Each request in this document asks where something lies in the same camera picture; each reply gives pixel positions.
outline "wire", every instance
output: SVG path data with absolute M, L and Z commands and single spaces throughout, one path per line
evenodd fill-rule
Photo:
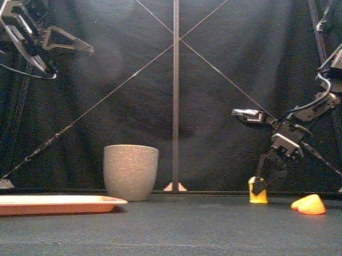
M 16 74 L 20 74 L 20 75 L 23 75 L 23 76 L 28 76 L 28 77 L 35 78 L 35 79 L 53 80 L 53 79 L 56 79 L 56 77 L 57 77 L 57 74 L 56 74 L 56 73 L 52 74 L 51 77 L 36 76 L 36 75 L 32 75 L 32 74 L 29 74 L 29 73 L 25 73 L 25 72 L 17 70 L 17 69 L 13 69 L 13 68 L 8 67 L 7 65 L 4 65 L 4 64 L 1 64 L 1 63 L 0 63 L 0 67 L 4 68 L 4 69 L 7 69 L 7 70 L 9 70 L 11 72 L 13 72 L 13 73 L 16 73 Z
M 294 108 L 294 109 L 286 111 L 286 112 L 283 113 L 283 115 L 281 116 L 281 118 L 278 119 L 278 121 L 281 121 L 289 114 L 295 113 L 295 112 L 298 112 L 298 111 L 301 111 L 301 110 L 305 110 L 305 109 L 313 107 L 314 105 L 317 105 L 317 104 L 329 96 L 329 94 L 330 94 L 330 92 L 331 92 L 331 83 L 330 83 L 330 81 L 321 75 L 321 73 L 317 74 L 317 77 L 318 77 L 318 78 L 326 83 L 326 85 L 327 85 L 327 88 L 326 88 L 325 93 L 321 95 L 319 98 L 317 98 L 317 99 L 315 99 L 313 102 L 310 102 L 309 104 L 303 105 L 302 107 L 297 107 L 297 108 Z

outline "plastic tray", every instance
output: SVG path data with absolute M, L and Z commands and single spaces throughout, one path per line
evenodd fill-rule
M 127 201 L 92 195 L 1 195 L 0 216 L 103 213 Z

